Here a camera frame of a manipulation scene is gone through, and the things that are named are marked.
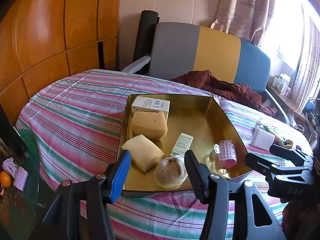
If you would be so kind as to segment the white rectangular block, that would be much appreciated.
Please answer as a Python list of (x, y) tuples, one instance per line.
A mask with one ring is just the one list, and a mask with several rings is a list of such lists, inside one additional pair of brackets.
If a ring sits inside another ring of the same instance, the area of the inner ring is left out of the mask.
[(265, 151), (268, 151), (274, 143), (275, 136), (271, 133), (257, 127), (254, 130), (250, 145)]

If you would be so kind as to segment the pink hair roller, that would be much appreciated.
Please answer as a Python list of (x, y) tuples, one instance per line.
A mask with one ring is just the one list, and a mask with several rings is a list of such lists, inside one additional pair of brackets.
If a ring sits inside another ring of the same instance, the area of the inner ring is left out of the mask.
[(218, 144), (214, 144), (213, 152), (217, 155), (223, 168), (229, 169), (236, 165), (237, 156), (232, 140), (222, 140)]

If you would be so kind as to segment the pale yellow sponge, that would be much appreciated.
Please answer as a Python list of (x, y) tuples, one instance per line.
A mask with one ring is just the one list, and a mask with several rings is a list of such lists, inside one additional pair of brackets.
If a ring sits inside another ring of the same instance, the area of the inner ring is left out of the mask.
[(148, 172), (165, 158), (164, 152), (142, 134), (126, 141), (121, 148), (131, 153), (132, 162), (142, 172)]

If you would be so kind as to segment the green white slim carton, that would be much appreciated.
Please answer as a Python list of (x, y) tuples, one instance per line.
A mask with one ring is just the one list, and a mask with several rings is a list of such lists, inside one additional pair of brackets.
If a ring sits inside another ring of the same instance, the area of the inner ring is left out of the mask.
[(187, 152), (190, 149), (193, 139), (194, 139), (193, 136), (185, 133), (181, 133), (174, 147), (172, 148), (169, 156), (170, 157), (173, 157), (176, 155), (184, 156), (185, 152)]

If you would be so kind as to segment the gold metal tray box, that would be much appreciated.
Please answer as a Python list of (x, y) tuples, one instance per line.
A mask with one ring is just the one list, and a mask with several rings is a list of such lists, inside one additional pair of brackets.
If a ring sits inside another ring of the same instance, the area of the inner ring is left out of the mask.
[[(244, 179), (252, 169), (244, 162), (248, 153), (240, 135), (237, 133), (231, 121), (225, 115), (222, 108), (213, 97), (184, 94), (133, 94), (129, 95), (124, 110), (123, 121), (120, 129), (118, 156), (121, 146), (132, 136), (132, 111), (131, 105), (137, 96), (170, 101), (167, 119), (167, 135), (155, 144), (163, 150), (168, 157), (174, 144), (181, 133), (194, 137), (190, 150), (193, 151), (199, 163), (206, 164), (210, 172), (218, 172), (223, 178), (232, 182)], [(229, 169), (223, 169), (218, 157), (211, 157), (210, 153), (215, 143), (222, 140), (231, 140), (235, 146), (237, 163)], [(135, 164), (131, 164), (127, 178), (124, 183), (122, 195), (129, 198), (148, 196), (154, 193), (170, 191), (191, 190), (191, 183), (187, 178), (184, 183), (176, 189), (164, 189), (159, 187), (154, 180), (155, 168), (144, 173)]]

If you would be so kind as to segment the orange-tan sponge block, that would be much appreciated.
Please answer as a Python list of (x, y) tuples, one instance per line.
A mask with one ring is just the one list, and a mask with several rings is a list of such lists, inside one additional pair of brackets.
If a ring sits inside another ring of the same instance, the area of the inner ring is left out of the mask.
[(142, 134), (150, 140), (160, 140), (168, 131), (163, 112), (135, 112), (131, 129), (134, 137)]

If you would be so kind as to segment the wooden side desk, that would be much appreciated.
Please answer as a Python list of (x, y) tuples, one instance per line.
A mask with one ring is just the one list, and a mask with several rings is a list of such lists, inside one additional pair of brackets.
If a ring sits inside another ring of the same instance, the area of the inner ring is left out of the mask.
[(298, 107), (290, 98), (281, 95), (272, 85), (268, 84), (266, 88), (275, 98), (276, 102), (279, 103), (289, 120), (294, 120), (296, 124), (304, 127), (304, 136), (310, 145), (313, 144), (316, 141), (317, 134), (305, 114), (298, 110)]

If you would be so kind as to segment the white pink small packet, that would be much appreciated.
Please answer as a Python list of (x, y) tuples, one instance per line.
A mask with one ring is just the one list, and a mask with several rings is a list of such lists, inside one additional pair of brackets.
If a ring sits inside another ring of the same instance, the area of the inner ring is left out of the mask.
[(23, 192), (27, 179), (28, 179), (28, 172), (22, 166), (20, 166), (18, 168), (16, 178), (13, 183), (14, 187), (16, 187), (18, 190)]

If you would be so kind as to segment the green glass side table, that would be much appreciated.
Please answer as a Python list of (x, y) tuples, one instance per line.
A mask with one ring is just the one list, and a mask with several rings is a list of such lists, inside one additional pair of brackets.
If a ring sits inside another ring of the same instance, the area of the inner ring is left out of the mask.
[(16, 178), (1, 195), (1, 239), (28, 239), (36, 218), (39, 195), (40, 159), (31, 131), (17, 129), (14, 146)]

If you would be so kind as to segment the orange fruit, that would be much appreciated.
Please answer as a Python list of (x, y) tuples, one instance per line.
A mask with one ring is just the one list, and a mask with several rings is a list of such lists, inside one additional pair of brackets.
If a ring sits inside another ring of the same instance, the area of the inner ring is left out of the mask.
[(11, 176), (7, 172), (2, 171), (0, 173), (0, 182), (4, 188), (9, 188), (11, 186)]

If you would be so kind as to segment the white barcode carton box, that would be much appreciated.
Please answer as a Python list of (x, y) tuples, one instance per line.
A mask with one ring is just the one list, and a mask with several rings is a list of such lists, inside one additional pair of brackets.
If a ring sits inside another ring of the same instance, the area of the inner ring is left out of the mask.
[(135, 112), (163, 112), (167, 121), (170, 109), (170, 101), (144, 96), (137, 96), (131, 104), (131, 113)]

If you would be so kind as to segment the grey yellow blue chair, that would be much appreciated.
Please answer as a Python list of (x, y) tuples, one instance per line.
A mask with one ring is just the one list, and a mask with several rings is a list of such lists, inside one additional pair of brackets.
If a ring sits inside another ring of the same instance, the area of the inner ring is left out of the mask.
[(267, 90), (271, 60), (257, 46), (233, 35), (187, 23), (162, 22), (156, 25), (149, 53), (123, 69), (137, 73), (144, 66), (148, 76), (170, 80), (195, 70), (209, 70), (228, 83), (242, 83), (271, 102), (276, 118), (289, 119)]

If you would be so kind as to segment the pink patterned curtain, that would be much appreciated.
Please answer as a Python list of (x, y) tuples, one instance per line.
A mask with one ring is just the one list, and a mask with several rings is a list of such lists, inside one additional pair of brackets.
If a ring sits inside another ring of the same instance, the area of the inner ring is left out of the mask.
[(275, 0), (220, 0), (211, 28), (258, 46), (273, 16)]

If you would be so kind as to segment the black rolled mat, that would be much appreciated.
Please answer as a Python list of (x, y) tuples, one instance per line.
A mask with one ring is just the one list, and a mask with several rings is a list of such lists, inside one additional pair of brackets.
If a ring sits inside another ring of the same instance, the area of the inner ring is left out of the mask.
[(160, 17), (156, 11), (143, 10), (141, 12), (133, 53), (133, 62), (151, 53), (155, 29), (159, 23), (159, 19)]

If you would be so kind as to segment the orange wooden headboard panels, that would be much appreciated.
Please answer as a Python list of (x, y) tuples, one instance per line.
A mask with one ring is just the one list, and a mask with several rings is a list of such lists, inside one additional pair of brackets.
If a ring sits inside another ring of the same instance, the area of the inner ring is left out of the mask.
[(16, 0), (1, 21), (1, 107), (11, 124), (38, 91), (118, 69), (120, 0)]

